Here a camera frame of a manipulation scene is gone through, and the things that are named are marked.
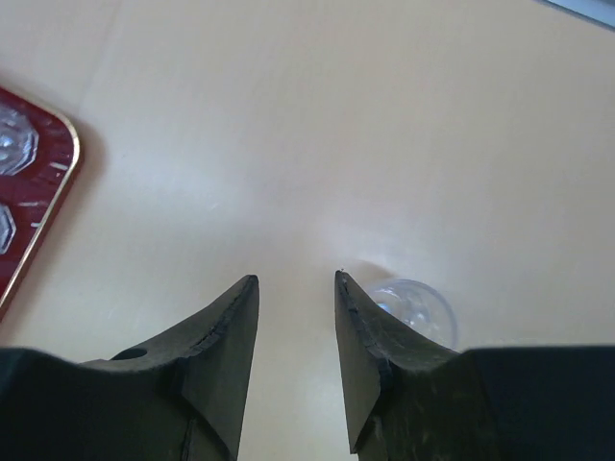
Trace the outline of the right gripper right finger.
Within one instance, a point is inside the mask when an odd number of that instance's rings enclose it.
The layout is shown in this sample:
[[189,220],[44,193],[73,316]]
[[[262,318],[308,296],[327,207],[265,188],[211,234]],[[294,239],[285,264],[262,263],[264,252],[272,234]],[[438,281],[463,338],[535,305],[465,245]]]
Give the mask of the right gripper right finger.
[[361,460],[610,460],[614,350],[454,352],[382,310],[345,272],[335,331],[351,453]]

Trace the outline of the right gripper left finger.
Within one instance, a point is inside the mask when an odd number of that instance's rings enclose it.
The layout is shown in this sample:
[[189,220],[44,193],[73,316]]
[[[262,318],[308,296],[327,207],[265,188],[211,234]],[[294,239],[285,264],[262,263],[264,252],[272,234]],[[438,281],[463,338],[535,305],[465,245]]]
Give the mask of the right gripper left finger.
[[235,460],[258,330],[258,279],[109,360],[1,351],[5,460]]

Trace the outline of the clear glass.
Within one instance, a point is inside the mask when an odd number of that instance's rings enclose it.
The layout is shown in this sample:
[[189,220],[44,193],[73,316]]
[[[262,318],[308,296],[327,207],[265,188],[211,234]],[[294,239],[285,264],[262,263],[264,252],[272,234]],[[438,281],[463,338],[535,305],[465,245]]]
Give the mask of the clear glass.
[[1,106],[1,175],[15,176],[37,158],[38,132],[27,116]]
[[365,288],[384,311],[431,341],[454,350],[457,324],[448,301],[435,289],[412,279],[385,279]]

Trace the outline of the clear glass corner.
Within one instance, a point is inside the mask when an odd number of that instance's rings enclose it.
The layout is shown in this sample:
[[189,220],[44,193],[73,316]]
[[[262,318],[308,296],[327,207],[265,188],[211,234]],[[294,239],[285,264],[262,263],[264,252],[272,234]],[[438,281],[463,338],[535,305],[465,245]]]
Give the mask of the clear glass corner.
[[4,255],[10,248],[16,233],[16,224],[11,210],[6,205],[0,206],[0,254]]

